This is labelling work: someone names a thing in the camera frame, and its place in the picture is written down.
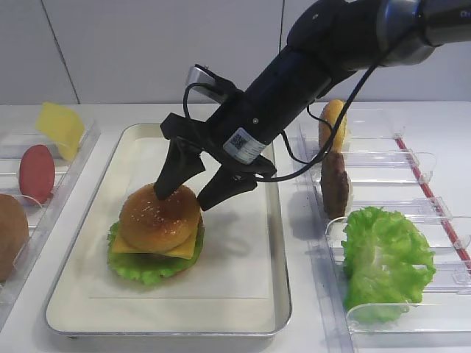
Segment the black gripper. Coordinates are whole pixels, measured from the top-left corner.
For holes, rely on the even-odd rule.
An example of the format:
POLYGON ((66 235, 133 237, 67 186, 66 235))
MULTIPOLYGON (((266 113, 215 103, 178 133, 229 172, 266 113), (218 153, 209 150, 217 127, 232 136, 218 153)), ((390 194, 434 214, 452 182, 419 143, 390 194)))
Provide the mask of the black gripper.
POLYGON ((245 90, 236 89, 205 122, 188 113, 171 113, 161 124, 170 140, 154 192, 170 197, 187 180, 205 171, 200 154, 221 163, 197 197, 203 211, 257 187, 280 182, 272 162, 261 152, 330 83, 330 70, 313 55, 286 47, 245 90))

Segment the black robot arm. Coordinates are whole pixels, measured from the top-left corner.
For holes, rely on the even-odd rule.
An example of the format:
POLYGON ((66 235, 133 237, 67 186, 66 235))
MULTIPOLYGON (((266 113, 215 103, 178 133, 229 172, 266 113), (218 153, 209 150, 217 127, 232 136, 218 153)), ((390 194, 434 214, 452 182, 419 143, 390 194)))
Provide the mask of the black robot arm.
POLYGON ((206 120, 170 114, 160 128, 169 140, 156 197, 167 199, 205 169, 219 170, 200 191, 203 210, 260 182, 278 182, 262 151, 310 104, 357 71, 415 65, 436 47, 470 39, 468 1, 317 1, 295 22, 286 46, 246 89, 205 71, 188 84, 219 103, 206 120))

